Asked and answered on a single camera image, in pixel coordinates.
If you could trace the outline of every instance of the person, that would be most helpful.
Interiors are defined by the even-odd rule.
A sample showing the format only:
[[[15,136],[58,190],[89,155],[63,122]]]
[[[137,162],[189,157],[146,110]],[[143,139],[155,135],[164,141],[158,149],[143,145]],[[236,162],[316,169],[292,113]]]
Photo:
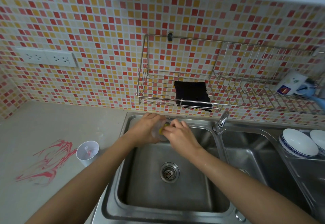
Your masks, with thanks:
[[[157,143],[154,125],[165,118],[146,113],[91,165],[82,170],[32,215],[26,224],[83,224],[124,158],[134,147]],[[202,171],[254,224],[318,223],[288,199],[209,154],[182,121],[163,130],[181,156]]]

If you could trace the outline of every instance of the dish rack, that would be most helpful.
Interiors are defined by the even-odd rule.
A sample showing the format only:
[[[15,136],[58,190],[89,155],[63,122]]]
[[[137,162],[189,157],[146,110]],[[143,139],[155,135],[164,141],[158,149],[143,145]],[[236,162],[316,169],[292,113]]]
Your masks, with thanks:
[[[313,53],[311,50],[176,37],[171,33],[168,36],[146,34],[136,96],[140,104],[204,108],[200,104],[208,102],[176,99],[174,81],[205,82],[212,111],[232,106],[325,114],[309,99],[298,95],[282,96],[274,91],[289,70],[309,76],[317,88],[323,86],[325,60],[319,55],[312,56]],[[197,103],[197,106],[184,106],[182,102]]]

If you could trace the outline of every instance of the faucet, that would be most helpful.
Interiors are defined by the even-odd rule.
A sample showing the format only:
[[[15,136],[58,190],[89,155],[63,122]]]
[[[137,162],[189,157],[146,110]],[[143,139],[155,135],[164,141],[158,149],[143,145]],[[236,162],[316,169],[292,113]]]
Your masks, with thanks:
[[[227,110],[224,111],[217,124],[212,127],[213,131],[215,131],[217,135],[221,135],[225,131],[225,128],[223,128],[223,126],[225,125],[228,116],[229,116],[229,111]]]

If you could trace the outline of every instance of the tile backsplash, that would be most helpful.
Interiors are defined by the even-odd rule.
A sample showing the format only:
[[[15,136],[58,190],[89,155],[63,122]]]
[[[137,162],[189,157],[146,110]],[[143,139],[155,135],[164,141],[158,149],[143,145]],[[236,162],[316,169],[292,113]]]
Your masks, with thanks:
[[[0,86],[0,103],[15,101],[1,103],[1,115],[27,100],[214,117],[220,114],[139,105],[135,92],[144,34],[312,50],[325,43],[324,20],[325,7],[265,0],[0,0],[0,83],[11,85],[8,76],[19,89],[6,88],[10,100]],[[15,47],[72,51],[78,67],[28,64]],[[235,119],[315,126],[325,120],[226,108]]]

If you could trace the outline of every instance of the electrical outlet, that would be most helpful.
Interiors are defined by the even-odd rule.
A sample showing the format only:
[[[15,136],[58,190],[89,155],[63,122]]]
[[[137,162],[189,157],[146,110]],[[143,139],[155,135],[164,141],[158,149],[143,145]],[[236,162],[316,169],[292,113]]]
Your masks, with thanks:
[[[45,51],[46,58],[50,65],[76,67],[72,52],[60,50]]]
[[[34,64],[49,64],[43,50],[28,47],[16,48],[16,50],[19,52],[20,57],[24,60],[24,62]]]

